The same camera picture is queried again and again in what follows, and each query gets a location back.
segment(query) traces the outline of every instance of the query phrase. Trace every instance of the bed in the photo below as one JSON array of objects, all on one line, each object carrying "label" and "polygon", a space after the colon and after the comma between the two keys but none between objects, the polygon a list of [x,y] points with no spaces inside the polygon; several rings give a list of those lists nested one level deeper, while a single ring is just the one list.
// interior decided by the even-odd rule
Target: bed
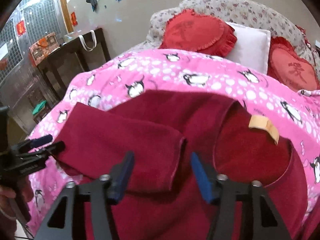
[{"label": "bed", "polygon": [[[320,152],[320,90],[293,92],[271,77],[227,59],[176,49],[156,49],[162,41],[165,22],[183,8],[215,15],[249,27],[269,29],[283,35],[295,51],[315,67],[320,59],[310,49],[300,30],[276,11],[247,0],[185,0],[178,8],[160,11],[151,18],[147,40],[102,67],[77,75],[63,100],[35,127],[30,138],[57,137],[77,102],[107,111],[146,90],[206,91],[238,100],[251,114],[267,116],[280,135],[289,138],[300,155],[308,184],[308,208],[304,222],[307,239],[320,221],[312,212],[320,205],[320,179],[310,165]],[[47,168],[30,176],[35,198],[29,204],[28,224],[36,232],[51,204],[70,177],[53,158]]]}]

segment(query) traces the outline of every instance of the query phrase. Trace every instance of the bag handle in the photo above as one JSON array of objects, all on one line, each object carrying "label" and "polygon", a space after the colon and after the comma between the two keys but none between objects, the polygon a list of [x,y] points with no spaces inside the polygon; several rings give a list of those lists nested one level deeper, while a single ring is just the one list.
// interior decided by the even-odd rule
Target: bag handle
[{"label": "bag handle", "polygon": [[97,38],[96,38],[96,34],[94,33],[93,30],[90,31],[91,35],[92,35],[92,40],[93,40],[93,48],[89,48],[87,46],[87,44],[85,44],[84,38],[82,35],[79,35],[79,39],[81,41],[82,47],[86,50],[86,51],[93,51],[93,49],[95,49],[95,47],[97,47]]}]

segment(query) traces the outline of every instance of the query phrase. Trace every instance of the pillow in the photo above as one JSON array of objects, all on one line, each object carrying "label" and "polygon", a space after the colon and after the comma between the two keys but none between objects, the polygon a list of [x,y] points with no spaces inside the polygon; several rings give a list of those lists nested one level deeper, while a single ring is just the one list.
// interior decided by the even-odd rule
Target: pillow
[{"label": "pillow", "polygon": [[227,23],[235,29],[238,41],[227,59],[267,74],[271,32]]},{"label": "pillow", "polygon": [[320,84],[313,66],[294,51],[283,37],[271,39],[268,75],[297,92],[319,90]]},{"label": "pillow", "polygon": [[186,9],[167,22],[159,49],[183,49],[225,57],[237,38],[234,29],[219,18]]}]

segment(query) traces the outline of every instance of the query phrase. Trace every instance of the dark wooden desk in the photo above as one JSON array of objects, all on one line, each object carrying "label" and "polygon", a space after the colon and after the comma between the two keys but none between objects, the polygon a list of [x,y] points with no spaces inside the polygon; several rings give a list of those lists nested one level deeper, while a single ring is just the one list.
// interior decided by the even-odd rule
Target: dark wooden desk
[{"label": "dark wooden desk", "polygon": [[[100,43],[101,47],[102,47],[102,51],[103,51],[103,55],[106,59],[106,62],[108,62],[111,58],[109,55],[109,51],[108,51],[108,47],[106,44],[106,40],[104,38],[103,35],[103,31],[102,28],[96,29],[95,31],[96,34],[96,38],[97,38],[97,44]],[[92,35],[91,33],[86,33],[85,35],[83,35],[85,42],[89,42],[92,41]],[[61,76],[59,75],[58,72],[58,68],[61,65],[55,65],[54,63],[59,60],[62,59],[66,54],[68,53],[75,53],[79,59],[80,65],[82,67],[82,69],[84,71],[90,71],[87,62],[85,61],[84,55],[82,53],[82,51],[84,50],[84,48],[82,47],[81,41],[79,38],[76,38],[68,43],[66,43],[65,45],[63,45],[62,47],[60,47],[59,49],[55,50],[54,52],[52,52],[48,57],[46,57],[38,66],[38,70],[41,72],[44,81],[46,82],[47,86],[52,90],[52,92],[54,93],[54,95],[61,100],[62,98],[58,95],[58,93],[56,92],[56,90],[54,89],[53,85],[51,84],[48,76],[47,76],[47,72],[52,72],[52,74],[54,75],[55,79],[57,80],[58,84],[60,85],[60,87],[64,90],[64,92],[67,91],[67,87],[64,84]]]}]

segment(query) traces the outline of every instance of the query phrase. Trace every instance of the penguin print blanket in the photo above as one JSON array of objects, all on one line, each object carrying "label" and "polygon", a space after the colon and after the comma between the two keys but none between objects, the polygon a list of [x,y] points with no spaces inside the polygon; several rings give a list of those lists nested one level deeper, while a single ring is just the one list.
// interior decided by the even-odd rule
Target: penguin print blanket
[{"label": "penguin print blanket", "polygon": [[[267,116],[300,155],[308,184],[308,220],[320,194],[320,90],[293,92],[271,77],[220,57],[175,49],[123,54],[77,75],[63,100],[29,138],[46,134],[56,138],[77,102],[107,111],[150,89],[218,93],[238,100],[250,114]],[[30,175],[35,192],[29,204],[33,232],[64,185],[82,179],[66,175],[53,158],[46,164],[46,169]]]}]

